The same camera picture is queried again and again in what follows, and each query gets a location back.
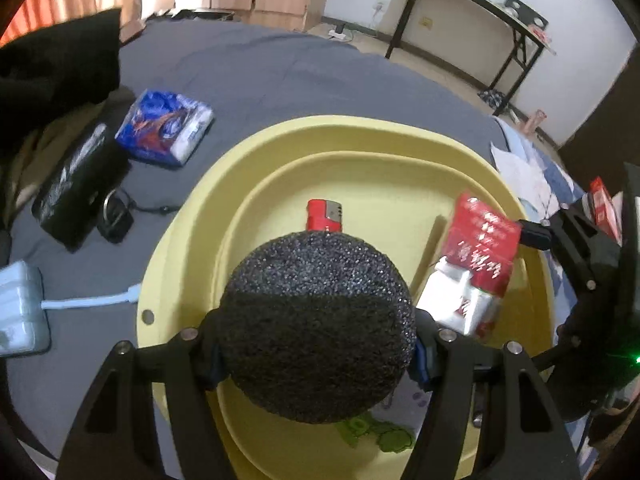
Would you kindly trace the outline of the red white cigarette pack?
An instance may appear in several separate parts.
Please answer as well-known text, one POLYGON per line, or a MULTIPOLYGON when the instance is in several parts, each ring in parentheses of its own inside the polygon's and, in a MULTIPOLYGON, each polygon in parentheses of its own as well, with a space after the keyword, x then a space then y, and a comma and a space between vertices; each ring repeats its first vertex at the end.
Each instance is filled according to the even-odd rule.
POLYGON ((497 324, 522 227, 477 197, 461 194, 416 306, 464 336, 486 340, 497 324))

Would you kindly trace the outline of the small red white pack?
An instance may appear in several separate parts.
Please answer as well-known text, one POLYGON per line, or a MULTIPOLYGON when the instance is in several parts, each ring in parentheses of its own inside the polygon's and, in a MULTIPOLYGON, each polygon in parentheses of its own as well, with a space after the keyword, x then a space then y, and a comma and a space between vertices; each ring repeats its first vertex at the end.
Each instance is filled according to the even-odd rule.
POLYGON ((622 244, 622 231, 618 222, 612 197, 600 177, 595 177, 589 185, 591 211, 594 223, 617 244, 622 244))

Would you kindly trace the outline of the red transparent lighter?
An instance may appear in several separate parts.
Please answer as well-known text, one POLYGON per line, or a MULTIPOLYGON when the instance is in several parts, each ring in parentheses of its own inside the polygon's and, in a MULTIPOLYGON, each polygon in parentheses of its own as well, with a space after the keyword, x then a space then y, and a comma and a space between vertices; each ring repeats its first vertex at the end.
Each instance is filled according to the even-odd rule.
POLYGON ((334 200, 310 200, 307 203, 306 230, 342 232, 342 205, 334 200))

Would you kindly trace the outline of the black foam ball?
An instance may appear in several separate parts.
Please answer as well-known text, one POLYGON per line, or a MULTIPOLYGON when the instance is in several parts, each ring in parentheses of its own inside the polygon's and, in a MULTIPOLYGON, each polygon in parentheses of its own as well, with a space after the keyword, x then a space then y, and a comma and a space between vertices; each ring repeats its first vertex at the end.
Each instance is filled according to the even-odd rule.
POLYGON ((230 275, 215 330, 248 400, 311 425, 381 402, 416 345, 410 292, 392 260, 330 232, 292 233, 254 249, 230 275))

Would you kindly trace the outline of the white tissue paper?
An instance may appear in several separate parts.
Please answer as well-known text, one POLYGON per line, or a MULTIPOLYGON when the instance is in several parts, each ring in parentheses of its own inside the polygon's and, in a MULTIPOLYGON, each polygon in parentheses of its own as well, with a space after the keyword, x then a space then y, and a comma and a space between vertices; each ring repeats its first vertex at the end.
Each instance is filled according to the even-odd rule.
POLYGON ((523 204, 529 219, 548 219, 558 211, 558 200, 538 168, 495 145, 490 150, 498 173, 523 204))

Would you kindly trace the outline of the blue white checkered blanket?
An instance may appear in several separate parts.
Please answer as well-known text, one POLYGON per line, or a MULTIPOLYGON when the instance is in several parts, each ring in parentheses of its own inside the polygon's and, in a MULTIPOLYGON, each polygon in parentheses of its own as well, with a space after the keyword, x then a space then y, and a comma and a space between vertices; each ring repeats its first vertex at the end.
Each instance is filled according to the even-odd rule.
POLYGON ((585 423, 576 451, 588 479, 617 479, 639 439, 639 402, 610 414, 617 391, 639 374, 639 169, 626 166, 614 226, 597 225, 597 199, 508 124, 496 168, 528 206, 523 243, 551 256, 558 339, 536 357, 561 418, 585 423))

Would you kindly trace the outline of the pink bag on floor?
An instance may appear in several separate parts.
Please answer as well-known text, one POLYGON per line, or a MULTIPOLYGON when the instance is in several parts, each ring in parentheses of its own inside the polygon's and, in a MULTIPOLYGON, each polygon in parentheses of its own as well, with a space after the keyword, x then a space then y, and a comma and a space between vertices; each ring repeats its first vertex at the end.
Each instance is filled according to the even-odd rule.
POLYGON ((534 114, 531 114, 527 118, 526 122, 521 126, 521 133, 524 136, 533 136, 536 133, 537 128, 547 118, 546 113, 543 110, 536 110, 534 114))

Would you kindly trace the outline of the dark brown door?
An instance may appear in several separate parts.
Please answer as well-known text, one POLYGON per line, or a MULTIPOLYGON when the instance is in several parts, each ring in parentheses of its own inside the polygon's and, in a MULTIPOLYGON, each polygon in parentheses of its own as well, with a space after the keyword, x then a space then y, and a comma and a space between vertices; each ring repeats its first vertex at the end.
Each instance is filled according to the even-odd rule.
POLYGON ((626 181, 625 162, 639 165, 639 47, 598 107, 560 148, 568 174, 585 190, 600 177, 612 195, 626 181))

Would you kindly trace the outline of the light blue power adapter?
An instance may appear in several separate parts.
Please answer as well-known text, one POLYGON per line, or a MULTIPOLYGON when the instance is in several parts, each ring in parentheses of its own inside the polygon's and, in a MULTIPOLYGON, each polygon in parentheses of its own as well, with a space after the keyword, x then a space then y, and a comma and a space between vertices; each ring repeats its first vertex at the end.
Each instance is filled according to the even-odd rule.
POLYGON ((0 336, 2 358, 46 351, 51 344, 49 311, 135 304, 141 285, 110 296, 45 300, 42 276, 35 266, 17 261, 1 269, 0 336))

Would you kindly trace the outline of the yellow plastic tray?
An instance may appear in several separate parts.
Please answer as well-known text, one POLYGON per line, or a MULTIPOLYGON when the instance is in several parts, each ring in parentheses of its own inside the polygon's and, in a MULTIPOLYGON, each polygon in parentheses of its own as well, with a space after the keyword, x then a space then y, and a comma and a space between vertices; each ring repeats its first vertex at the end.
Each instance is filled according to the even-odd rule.
MULTIPOLYGON (((281 122, 244 140, 210 168, 160 239, 138 303, 142 347, 197 326, 233 269, 256 247, 306 226, 310 200, 334 200, 343 229, 385 254, 416 287, 435 257, 459 195, 518 220, 524 209, 489 162, 419 128, 348 116, 281 122)), ((397 479, 408 452, 372 436, 348 445, 331 425, 292 422, 223 382, 208 397, 241 479, 397 479)))

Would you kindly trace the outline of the black folding table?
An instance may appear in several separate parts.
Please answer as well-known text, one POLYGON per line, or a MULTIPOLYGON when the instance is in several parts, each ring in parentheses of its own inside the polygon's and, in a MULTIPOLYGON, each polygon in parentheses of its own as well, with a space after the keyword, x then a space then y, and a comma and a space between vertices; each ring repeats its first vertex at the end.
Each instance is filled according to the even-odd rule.
POLYGON ((503 1, 405 0, 385 56, 421 55, 477 88, 494 114, 503 114, 541 55, 553 51, 546 30, 512 18, 503 1))

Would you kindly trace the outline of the black key fob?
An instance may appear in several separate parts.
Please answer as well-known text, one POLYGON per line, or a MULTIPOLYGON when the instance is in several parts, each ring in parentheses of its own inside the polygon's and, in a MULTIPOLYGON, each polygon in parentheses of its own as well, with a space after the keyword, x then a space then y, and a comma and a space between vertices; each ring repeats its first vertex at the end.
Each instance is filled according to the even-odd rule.
POLYGON ((134 225, 134 213, 165 217, 180 210, 180 205, 141 206, 123 188, 108 192, 100 208, 96 228, 104 240, 120 244, 134 225))

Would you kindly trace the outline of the black box on table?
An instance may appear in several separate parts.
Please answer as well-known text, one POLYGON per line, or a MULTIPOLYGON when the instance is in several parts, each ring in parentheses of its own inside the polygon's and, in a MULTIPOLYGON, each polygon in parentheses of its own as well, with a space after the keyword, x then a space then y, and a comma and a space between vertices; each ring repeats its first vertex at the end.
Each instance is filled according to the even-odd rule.
POLYGON ((535 26, 541 30, 548 26, 548 21, 522 0, 504 0, 503 7, 507 14, 526 26, 535 26))

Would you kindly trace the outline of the black wallet case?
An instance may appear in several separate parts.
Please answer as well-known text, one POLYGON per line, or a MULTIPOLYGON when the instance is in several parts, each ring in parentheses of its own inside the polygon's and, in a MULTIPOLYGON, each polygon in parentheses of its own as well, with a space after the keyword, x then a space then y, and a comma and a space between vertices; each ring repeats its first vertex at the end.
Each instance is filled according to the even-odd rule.
POLYGON ((70 252, 96 226, 107 194, 129 170, 116 129, 95 120, 84 129, 44 181, 32 203, 41 229, 70 252))

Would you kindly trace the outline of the blue tissue packet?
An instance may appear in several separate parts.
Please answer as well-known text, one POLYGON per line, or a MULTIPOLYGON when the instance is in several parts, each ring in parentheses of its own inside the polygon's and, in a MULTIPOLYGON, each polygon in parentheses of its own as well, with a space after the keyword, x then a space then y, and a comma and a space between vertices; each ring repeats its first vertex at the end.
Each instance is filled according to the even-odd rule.
POLYGON ((129 156, 164 167, 182 167, 215 121, 212 108, 183 94, 144 90, 115 134, 129 156))

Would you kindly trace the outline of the grey bed sheet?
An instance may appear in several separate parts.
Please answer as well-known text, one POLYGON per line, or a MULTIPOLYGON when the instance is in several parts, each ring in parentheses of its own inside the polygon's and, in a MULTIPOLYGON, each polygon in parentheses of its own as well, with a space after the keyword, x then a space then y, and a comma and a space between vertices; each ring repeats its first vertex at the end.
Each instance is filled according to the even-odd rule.
MULTIPOLYGON (((480 156, 504 148, 494 118, 446 87, 349 44, 228 22, 155 22, 120 52, 120 81, 133 92, 178 92, 207 103, 216 120, 186 166, 134 162, 124 189, 140 204, 179 205, 232 146, 296 117, 352 115, 451 136, 480 156)), ((53 300, 115 295, 138 284, 168 219, 139 214, 122 244, 91 233, 69 252, 29 209, 12 226, 15 260, 36 266, 53 300)), ((81 401, 107 352, 134 340, 134 304, 52 311, 51 345, 6 363, 17 414, 53 455, 62 452, 81 401)))

